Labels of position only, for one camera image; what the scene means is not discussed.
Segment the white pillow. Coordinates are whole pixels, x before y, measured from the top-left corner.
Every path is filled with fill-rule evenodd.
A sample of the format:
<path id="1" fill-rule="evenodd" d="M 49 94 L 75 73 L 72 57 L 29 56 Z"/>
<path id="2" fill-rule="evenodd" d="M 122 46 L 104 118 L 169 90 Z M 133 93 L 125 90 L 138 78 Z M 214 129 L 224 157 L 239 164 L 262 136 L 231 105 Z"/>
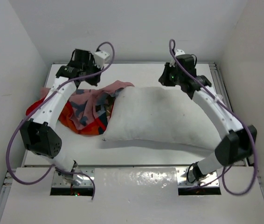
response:
<path id="1" fill-rule="evenodd" d="M 126 87 L 116 97 L 104 140 L 150 140 L 214 150 L 220 135 L 207 114 L 180 90 Z"/>

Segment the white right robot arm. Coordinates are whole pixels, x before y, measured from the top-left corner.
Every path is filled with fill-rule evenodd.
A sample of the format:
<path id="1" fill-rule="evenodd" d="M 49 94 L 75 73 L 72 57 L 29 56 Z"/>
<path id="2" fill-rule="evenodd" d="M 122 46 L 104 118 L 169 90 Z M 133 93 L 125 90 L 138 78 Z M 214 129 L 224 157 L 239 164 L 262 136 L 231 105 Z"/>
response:
<path id="1" fill-rule="evenodd" d="M 251 125 L 244 128 L 240 121 L 225 109 L 211 82 L 205 76 L 196 73 L 196 60 L 193 55 L 182 50 L 175 53 L 174 59 L 165 63 L 159 78 L 163 86 L 180 86 L 206 113 L 217 129 L 221 142 L 207 158 L 196 162 L 187 170 L 187 182 L 194 183 L 217 169 L 230 166 L 253 154 L 252 143 L 257 136 L 256 128 Z"/>

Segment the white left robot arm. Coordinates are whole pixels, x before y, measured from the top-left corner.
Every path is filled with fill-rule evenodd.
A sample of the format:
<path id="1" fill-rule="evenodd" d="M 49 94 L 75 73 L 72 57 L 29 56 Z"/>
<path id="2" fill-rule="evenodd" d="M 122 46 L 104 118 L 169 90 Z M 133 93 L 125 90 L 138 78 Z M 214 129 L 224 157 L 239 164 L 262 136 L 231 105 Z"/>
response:
<path id="1" fill-rule="evenodd" d="M 59 170 L 72 171 L 74 160 L 62 149 L 62 140 L 55 132 L 58 118 L 70 96 L 77 90 L 83 77 L 100 73 L 110 54 L 97 50 L 91 53 L 76 49 L 67 65 L 56 73 L 53 85 L 42 105 L 20 128 L 25 148 L 56 165 Z"/>

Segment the red cartoon print pillowcase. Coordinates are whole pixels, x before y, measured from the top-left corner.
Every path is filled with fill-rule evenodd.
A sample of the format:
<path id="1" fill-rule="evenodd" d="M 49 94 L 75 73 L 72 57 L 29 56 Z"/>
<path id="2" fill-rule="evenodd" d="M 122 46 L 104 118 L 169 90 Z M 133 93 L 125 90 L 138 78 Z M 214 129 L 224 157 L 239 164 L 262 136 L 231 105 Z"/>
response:
<path id="1" fill-rule="evenodd" d="M 67 100 L 64 108 L 58 110 L 62 125 L 80 135 L 101 135 L 107 129 L 114 102 L 130 82 L 115 81 L 101 89 L 77 89 Z"/>

